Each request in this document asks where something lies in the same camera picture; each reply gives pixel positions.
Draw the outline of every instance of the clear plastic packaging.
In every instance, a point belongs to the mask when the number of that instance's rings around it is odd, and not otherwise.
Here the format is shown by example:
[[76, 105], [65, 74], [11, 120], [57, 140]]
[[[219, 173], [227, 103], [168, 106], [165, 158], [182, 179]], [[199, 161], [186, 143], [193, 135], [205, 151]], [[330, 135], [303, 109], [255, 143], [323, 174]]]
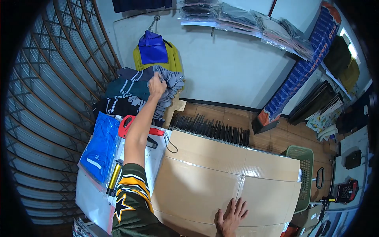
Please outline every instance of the clear plastic packaging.
[[221, 3], [220, 7], [218, 20], [234, 25], [241, 25], [245, 30], [259, 31], [257, 20], [250, 12], [230, 6], [227, 3]]
[[96, 119], [94, 134], [87, 144], [78, 167], [91, 177], [94, 185], [103, 192], [109, 184], [111, 170], [116, 165], [116, 152], [121, 138], [118, 136], [120, 122], [102, 112]]
[[311, 43], [304, 37], [304, 33], [292, 25], [287, 19], [275, 20], [279, 25], [281, 25], [287, 33], [290, 35], [293, 43], [293, 49], [301, 57], [305, 58], [308, 61], [313, 60], [313, 55], [315, 53]]
[[218, 6], [220, 2], [218, 0], [182, 0], [178, 1], [177, 7], [193, 6], [193, 5], [210, 5]]
[[111, 180], [112, 172], [114, 170], [114, 167], [116, 166], [116, 160], [119, 159], [118, 155], [120, 151], [123, 151], [125, 139], [117, 136], [116, 141], [116, 148], [114, 150], [113, 158], [110, 161], [109, 169], [108, 169], [108, 175], [106, 176], [104, 182], [100, 182], [81, 162], [78, 162], [79, 169], [83, 170], [86, 176], [89, 177], [89, 180], [96, 186], [96, 188], [101, 193], [106, 193], [106, 190], [108, 188], [109, 182]]
[[220, 12], [218, 1], [186, 0], [179, 4], [179, 19], [187, 20], [212, 20], [217, 19]]
[[262, 32], [262, 42], [293, 53], [291, 36], [277, 22], [262, 13], [250, 10], [254, 14]]
[[93, 237], [89, 228], [83, 222], [81, 218], [74, 219], [74, 225], [72, 226], [73, 237]]

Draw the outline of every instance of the hanging banner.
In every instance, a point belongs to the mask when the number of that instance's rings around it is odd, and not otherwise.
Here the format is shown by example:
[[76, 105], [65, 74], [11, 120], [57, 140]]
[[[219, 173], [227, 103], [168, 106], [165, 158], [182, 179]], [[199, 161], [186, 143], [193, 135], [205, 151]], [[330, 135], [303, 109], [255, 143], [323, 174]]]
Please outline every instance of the hanging banner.
[[322, 2], [320, 15], [309, 39], [315, 50], [313, 61], [310, 62], [301, 59], [296, 62], [287, 79], [252, 122], [254, 134], [275, 127], [276, 124], [273, 124], [272, 126], [263, 129], [263, 127], [278, 121], [283, 108], [288, 101], [304, 85], [308, 78], [317, 69], [318, 65], [323, 61], [336, 36], [340, 24], [341, 16], [337, 9], [327, 2]]

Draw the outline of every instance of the metal security gate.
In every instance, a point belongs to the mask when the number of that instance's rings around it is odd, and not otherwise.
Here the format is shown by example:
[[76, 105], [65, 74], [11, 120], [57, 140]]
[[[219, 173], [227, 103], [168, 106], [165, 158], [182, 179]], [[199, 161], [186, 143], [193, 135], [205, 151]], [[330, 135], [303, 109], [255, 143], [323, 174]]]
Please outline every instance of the metal security gate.
[[6, 103], [7, 157], [36, 224], [71, 222], [91, 105], [120, 68], [95, 0], [53, 0], [20, 49]]

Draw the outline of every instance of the dark green shirt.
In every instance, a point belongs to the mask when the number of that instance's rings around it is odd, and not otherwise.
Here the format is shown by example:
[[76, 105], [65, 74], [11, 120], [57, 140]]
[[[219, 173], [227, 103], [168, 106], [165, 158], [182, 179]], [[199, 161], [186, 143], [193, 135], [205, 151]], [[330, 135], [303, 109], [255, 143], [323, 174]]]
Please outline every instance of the dark green shirt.
[[144, 168], [126, 164], [117, 185], [113, 215], [113, 237], [180, 236], [154, 215]]

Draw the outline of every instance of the yellow stripe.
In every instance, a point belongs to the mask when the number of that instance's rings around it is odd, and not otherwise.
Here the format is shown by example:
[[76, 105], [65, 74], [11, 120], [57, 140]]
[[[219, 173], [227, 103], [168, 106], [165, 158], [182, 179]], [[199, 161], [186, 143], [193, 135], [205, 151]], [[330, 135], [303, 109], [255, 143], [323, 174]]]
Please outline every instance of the yellow stripe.
[[[153, 210], [153, 206], [151, 204], [151, 201], [149, 199], [146, 198], [146, 196], [141, 192], [141, 191], [138, 191], [138, 190], [135, 190], [135, 189], [132, 189], [134, 192], [136, 192], [136, 194], [140, 195], [143, 199], [145, 199], [145, 202], [147, 203], [147, 205], [149, 206], [149, 210], [154, 214], [154, 210]], [[120, 194], [120, 192], [122, 191], [125, 191], [126, 190], [123, 190], [123, 189], [119, 189], [117, 190], [116, 192], [116, 196], [118, 196]]]
[[119, 184], [125, 184], [125, 185], [139, 185], [142, 187], [142, 189], [147, 193], [149, 196], [149, 200], [151, 199], [150, 197], [150, 192], [146, 188], [146, 184], [142, 182], [141, 180], [138, 180], [134, 177], [127, 177], [127, 178], [122, 178], [119, 182]]

